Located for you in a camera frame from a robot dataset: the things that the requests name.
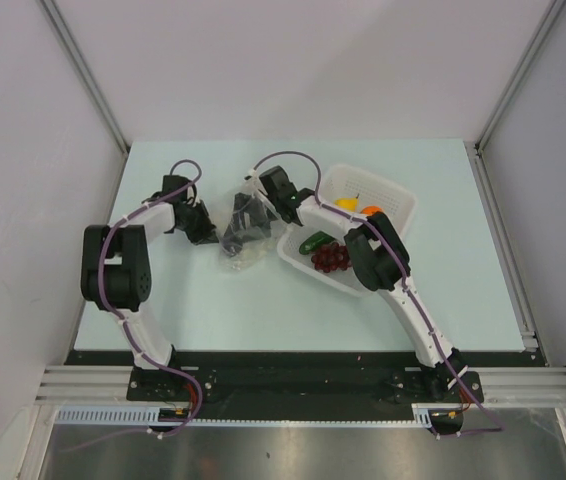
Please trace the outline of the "clear zip top bag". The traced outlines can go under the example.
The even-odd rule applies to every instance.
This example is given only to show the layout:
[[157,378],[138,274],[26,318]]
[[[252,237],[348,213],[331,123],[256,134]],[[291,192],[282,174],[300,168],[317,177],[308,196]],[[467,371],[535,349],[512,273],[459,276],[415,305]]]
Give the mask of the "clear zip top bag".
[[218,196],[210,213],[219,243],[219,262],[231,271],[246,270],[261,261],[275,249],[286,230],[255,176],[248,176]]

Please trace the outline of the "green fake vegetable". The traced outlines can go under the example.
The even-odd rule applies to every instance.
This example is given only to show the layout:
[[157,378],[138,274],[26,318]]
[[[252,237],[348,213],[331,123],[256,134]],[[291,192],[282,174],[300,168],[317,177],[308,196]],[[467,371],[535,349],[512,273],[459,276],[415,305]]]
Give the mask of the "green fake vegetable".
[[317,249],[323,247],[324,245],[329,245],[334,241],[334,238],[325,232],[319,231],[307,239],[305,239],[298,248],[301,255],[309,255],[315,252]]

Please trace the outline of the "dark purple fake grapes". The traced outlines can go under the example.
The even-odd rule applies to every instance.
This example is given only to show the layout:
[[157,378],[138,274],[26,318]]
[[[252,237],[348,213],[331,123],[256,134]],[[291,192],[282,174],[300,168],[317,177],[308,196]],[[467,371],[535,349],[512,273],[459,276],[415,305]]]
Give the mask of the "dark purple fake grapes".
[[325,244],[316,249],[310,260],[315,270],[330,274],[335,271],[346,271],[352,267],[349,252],[345,245],[336,242]]

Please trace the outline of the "yellow fake fruit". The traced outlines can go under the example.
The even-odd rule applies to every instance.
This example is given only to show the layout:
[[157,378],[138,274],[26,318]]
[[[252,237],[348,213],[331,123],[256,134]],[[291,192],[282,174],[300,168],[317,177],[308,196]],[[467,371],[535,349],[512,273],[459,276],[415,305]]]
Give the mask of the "yellow fake fruit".
[[334,204],[346,211],[349,212],[357,212],[359,198],[358,197],[347,197],[347,198],[338,198]]

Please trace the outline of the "orange fake fruit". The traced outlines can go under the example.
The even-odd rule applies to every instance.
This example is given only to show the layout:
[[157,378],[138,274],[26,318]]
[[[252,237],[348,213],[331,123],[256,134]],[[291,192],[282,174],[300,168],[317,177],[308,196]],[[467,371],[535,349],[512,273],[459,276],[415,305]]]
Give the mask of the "orange fake fruit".
[[364,207],[360,213],[365,216],[372,216],[376,213],[383,213],[383,209],[379,206],[367,206]]

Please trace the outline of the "dark round fake fruit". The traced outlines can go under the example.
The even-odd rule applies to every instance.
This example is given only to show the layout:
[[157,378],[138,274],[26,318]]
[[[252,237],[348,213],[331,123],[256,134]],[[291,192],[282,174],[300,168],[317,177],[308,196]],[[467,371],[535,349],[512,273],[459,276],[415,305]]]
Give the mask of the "dark round fake fruit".
[[240,254],[242,251],[242,243],[240,241],[236,241],[233,238],[222,239],[220,241],[220,246],[223,253],[228,257],[234,257]]

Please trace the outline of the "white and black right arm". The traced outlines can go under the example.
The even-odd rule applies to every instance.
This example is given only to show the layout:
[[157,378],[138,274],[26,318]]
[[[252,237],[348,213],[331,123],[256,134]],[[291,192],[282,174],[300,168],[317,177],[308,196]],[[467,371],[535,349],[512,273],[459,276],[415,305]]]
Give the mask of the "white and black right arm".
[[423,305],[401,233],[415,198],[367,171],[337,165],[313,188],[297,188],[285,170],[251,171],[235,193],[219,240],[239,269],[273,249],[298,271],[363,297],[377,293],[411,340],[436,401],[456,394],[468,365]]

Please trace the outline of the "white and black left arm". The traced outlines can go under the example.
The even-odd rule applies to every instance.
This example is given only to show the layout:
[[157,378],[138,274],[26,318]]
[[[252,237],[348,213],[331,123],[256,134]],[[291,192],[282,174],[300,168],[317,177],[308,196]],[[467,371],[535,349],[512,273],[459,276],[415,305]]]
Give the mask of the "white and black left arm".
[[180,231],[193,245],[217,242],[216,227],[193,180],[163,177],[162,188],[113,225],[90,225],[82,243],[80,290],[83,298],[109,313],[133,354],[134,365],[153,370],[149,387],[160,398],[177,397],[184,376],[176,351],[154,319],[149,245]]

